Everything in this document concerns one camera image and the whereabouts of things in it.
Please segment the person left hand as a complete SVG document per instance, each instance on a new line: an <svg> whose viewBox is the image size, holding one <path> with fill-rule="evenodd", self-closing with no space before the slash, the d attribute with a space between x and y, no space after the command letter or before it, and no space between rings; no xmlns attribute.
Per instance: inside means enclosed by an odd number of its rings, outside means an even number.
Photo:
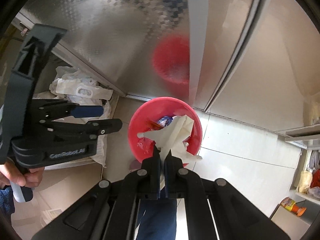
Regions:
<svg viewBox="0 0 320 240"><path fill-rule="evenodd" d="M11 182L21 187L35 188L42 181L44 167L32 168L26 174L22 174L13 161L7 160L5 164L0 165L0 172L1 190L10 186Z"/></svg>

